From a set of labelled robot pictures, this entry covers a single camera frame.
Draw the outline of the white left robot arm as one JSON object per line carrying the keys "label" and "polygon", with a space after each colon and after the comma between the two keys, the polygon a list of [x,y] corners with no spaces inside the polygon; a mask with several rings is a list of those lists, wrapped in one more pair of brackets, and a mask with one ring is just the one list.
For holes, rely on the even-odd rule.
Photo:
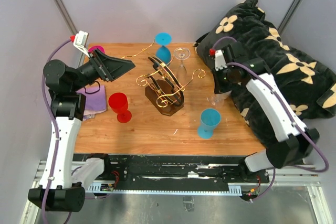
{"label": "white left robot arm", "polygon": [[51,97],[47,108],[51,113],[52,134],[39,186],[28,192],[28,200],[41,210],[79,212],[93,181],[112,175],[108,154],[92,154],[81,168],[72,172],[75,142],[86,104],[86,96],[79,90],[98,79],[114,81],[133,68],[131,60],[107,56],[99,49],[89,53],[88,62],[77,69],[58,59],[44,66],[44,85]]}

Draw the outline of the clear wine glass back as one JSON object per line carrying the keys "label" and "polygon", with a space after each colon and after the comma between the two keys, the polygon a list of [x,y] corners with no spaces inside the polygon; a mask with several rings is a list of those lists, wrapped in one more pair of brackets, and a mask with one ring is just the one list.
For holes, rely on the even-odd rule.
{"label": "clear wine glass back", "polygon": [[178,68],[176,71],[176,78],[180,84],[187,83],[187,70],[185,67],[185,60],[187,60],[191,55],[188,48],[178,47],[174,50],[174,57],[178,61]]}

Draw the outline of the clear wine glass front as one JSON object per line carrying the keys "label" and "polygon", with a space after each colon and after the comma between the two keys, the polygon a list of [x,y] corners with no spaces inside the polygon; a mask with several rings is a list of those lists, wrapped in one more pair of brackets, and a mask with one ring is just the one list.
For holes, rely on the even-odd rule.
{"label": "clear wine glass front", "polygon": [[221,108],[224,105],[225,96],[223,94],[214,94],[208,98],[213,108]]}

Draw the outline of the magenta plastic wine glass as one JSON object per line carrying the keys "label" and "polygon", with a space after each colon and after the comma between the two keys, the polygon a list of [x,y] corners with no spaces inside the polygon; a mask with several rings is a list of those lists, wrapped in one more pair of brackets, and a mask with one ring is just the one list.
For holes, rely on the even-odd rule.
{"label": "magenta plastic wine glass", "polygon": [[102,46],[96,45],[89,48],[89,59],[101,58],[105,55],[105,50]]}

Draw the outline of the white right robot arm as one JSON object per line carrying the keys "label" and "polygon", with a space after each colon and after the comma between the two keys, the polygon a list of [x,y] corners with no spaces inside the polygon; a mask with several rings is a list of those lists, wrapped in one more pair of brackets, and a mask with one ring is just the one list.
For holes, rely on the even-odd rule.
{"label": "white right robot arm", "polygon": [[238,177],[242,181],[250,182],[260,170],[294,165],[312,150],[318,149],[316,143],[319,132],[309,129],[294,113],[261,58],[249,59],[239,42],[221,49],[211,48],[209,55],[215,61],[214,70],[223,74],[224,80],[245,85],[259,103],[275,133],[275,144],[241,161]]}

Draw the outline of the clear wine glass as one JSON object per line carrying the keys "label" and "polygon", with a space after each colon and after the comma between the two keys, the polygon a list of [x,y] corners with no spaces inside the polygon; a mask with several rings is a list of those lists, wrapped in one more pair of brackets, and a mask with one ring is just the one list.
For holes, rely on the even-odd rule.
{"label": "clear wine glass", "polygon": [[223,94],[214,94],[208,98],[213,108],[221,108],[224,105],[225,96]]}
{"label": "clear wine glass", "polygon": [[188,48],[178,47],[174,50],[174,57],[178,61],[178,68],[176,71],[176,78],[180,84],[187,83],[187,70],[185,67],[185,60],[187,60],[191,55]]}

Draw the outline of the blue plastic wine glass front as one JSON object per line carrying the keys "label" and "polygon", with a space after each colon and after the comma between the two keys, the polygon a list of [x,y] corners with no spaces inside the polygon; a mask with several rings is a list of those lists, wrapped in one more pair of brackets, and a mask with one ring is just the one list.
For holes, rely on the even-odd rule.
{"label": "blue plastic wine glass front", "polygon": [[220,113],[213,108],[205,109],[200,115],[200,125],[197,129],[199,137],[209,139],[221,122]]}

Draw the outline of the red plastic wine glass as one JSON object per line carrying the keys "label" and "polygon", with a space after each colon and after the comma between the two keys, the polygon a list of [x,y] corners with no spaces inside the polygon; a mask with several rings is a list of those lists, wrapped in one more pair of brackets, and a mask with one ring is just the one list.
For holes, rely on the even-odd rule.
{"label": "red plastic wine glass", "polygon": [[117,92],[108,99],[108,105],[117,114],[120,123],[128,123],[132,118],[132,113],[128,110],[128,98],[124,93]]}

